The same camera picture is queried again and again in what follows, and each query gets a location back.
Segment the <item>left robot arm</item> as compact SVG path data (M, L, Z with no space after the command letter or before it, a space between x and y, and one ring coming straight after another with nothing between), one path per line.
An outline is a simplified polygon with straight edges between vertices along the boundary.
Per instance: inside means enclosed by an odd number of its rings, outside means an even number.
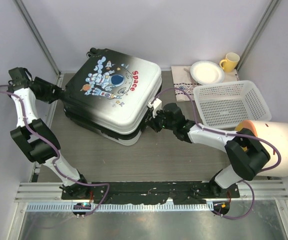
M9 70L9 75L7 92L15 103L18 118L17 127L11 131L12 139L29 161L48 167L61 179L64 194L86 199L90 187L85 177L61 155L58 139L37 113L37 100L51 104L64 91L53 83L32 77L24 67Z

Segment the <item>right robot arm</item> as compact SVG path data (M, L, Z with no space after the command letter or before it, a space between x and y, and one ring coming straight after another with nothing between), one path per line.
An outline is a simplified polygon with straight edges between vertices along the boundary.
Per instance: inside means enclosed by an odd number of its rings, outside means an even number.
M222 197L240 180L253 180L270 160L268 151L249 129L228 132L206 129L186 119L177 104L162 105L159 99L150 101L147 107L146 122L155 132L167 129L180 141L209 146L227 154L229 166L209 181L209 191L214 197Z

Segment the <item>black white space suitcase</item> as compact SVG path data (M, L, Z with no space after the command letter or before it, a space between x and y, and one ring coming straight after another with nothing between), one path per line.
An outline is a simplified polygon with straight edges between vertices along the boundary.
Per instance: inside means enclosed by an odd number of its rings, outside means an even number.
M124 146L145 129L148 102L162 88L158 64L111 49L91 48L65 86L65 115L79 126Z

